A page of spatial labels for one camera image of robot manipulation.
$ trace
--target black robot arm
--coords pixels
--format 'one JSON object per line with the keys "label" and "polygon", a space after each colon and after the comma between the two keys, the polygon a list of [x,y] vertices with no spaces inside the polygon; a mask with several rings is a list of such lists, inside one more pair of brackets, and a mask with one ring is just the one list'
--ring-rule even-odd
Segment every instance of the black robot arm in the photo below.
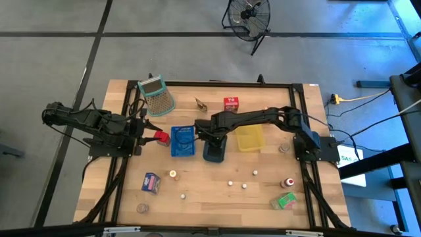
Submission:
{"label": "black robot arm", "polygon": [[296,133],[310,153],[320,151],[320,136],[317,132],[312,132],[304,123],[300,110],[292,107],[272,107],[240,114],[229,111],[220,112],[212,115],[210,120],[195,120],[195,133],[199,139],[208,142],[209,145],[220,147],[226,134],[237,127],[264,123],[274,124],[286,132]]}
{"label": "black robot arm", "polygon": [[139,118],[124,117],[101,109],[73,111],[60,102],[47,105],[42,120],[47,126],[71,126],[93,135],[83,140],[90,145],[89,155],[94,157],[129,157],[140,155],[140,145],[158,138],[142,138],[145,128],[160,130],[144,119],[146,109],[140,109]]}

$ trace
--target cheese grater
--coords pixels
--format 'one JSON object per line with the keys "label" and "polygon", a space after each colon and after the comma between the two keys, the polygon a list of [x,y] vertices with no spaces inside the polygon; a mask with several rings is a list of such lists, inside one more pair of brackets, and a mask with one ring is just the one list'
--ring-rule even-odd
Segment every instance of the cheese grater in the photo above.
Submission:
{"label": "cheese grater", "polygon": [[152,117],[169,113],[176,106],[161,75],[137,83]]}

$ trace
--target yellow plug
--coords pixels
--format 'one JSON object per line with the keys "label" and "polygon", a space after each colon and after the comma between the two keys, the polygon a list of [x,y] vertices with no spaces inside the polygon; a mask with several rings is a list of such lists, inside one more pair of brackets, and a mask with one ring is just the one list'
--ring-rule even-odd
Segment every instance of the yellow plug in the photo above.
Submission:
{"label": "yellow plug", "polygon": [[387,90],[386,92],[377,93],[377,94],[374,94],[374,95],[367,95],[367,96],[364,96],[364,97],[358,97],[358,98],[354,98],[354,99],[342,99],[342,98],[340,98],[340,96],[338,96],[338,94],[332,94],[330,96],[330,101],[329,102],[331,104],[334,104],[334,105],[339,105],[339,102],[344,102],[344,101],[357,101],[357,100],[360,100],[360,99],[368,99],[370,97],[383,95],[383,94],[387,93],[388,91],[389,90]]}
{"label": "yellow plug", "polygon": [[340,98],[340,96],[338,96],[338,94],[332,94],[330,96],[330,103],[334,104],[334,105],[339,105],[339,102],[342,101],[342,98]]}

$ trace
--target yellow container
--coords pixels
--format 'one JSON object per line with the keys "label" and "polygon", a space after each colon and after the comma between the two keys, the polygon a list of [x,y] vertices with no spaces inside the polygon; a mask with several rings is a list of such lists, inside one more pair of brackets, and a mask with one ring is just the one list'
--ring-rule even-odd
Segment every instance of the yellow container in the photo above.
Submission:
{"label": "yellow container", "polygon": [[255,151],[264,147],[262,125],[241,126],[235,130],[238,149],[244,151]]}

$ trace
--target wood grain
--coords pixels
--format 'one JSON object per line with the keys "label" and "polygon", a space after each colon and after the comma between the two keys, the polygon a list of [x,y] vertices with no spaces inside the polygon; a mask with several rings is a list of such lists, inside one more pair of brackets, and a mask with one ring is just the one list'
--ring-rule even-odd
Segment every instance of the wood grain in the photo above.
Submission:
{"label": "wood grain", "polygon": [[[121,111],[126,80],[111,80],[103,108],[114,113]],[[149,117],[150,121],[170,133],[172,126],[192,125],[195,119],[209,119],[222,110],[223,97],[239,97],[239,113],[261,110],[265,107],[290,105],[287,89],[281,88],[212,88],[212,87],[168,87],[176,101],[176,108],[162,117]],[[326,121],[320,89],[317,85],[304,85],[307,109],[310,115]],[[196,108],[195,98],[208,106],[202,113]],[[310,120],[312,130],[321,136],[329,136],[329,130],[322,124]],[[132,157],[122,193],[119,224],[147,224],[166,226],[225,226],[255,228],[309,228],[307,208],[303,193],[303,181],[299,163],[292,148],[293,134],[283,132],[274,125],[263,124],[266,146],[260,151],[240,152],[235,133],[230,133],[226,146],[225,161],[206,162],[202,157],[204,142],[196,141],[193,157],[171,157],[170,147],[150,143],[143,147],[139,157]],[[145,131],[144,136],[153,136]],[[291,149],[280,153],[278,147],[287,143]],[[92,163],[80,192],[74,220],[80,220],[101,197],[107,173],[109,158]],[[341,220],[349,224],[345,198],[337,169],[329,163],[318,163],[323,193],[332,209]],[[169,171],[180,174],[179,181],[171,179]],[[141,191],[146,172],[154,172],[162,179],[158,195]],[[288,189],[279,186],[285,178],[294,178],[295,185]],[[298,203],[292,210],[273,210],[269,201],[286,192],[294,192]],[[146,214],[136,212],[140,203],[149,206]],[[110,219],[113,197],[109,204],[107,220]],[[313,198],[317,222],[317,202]]]}

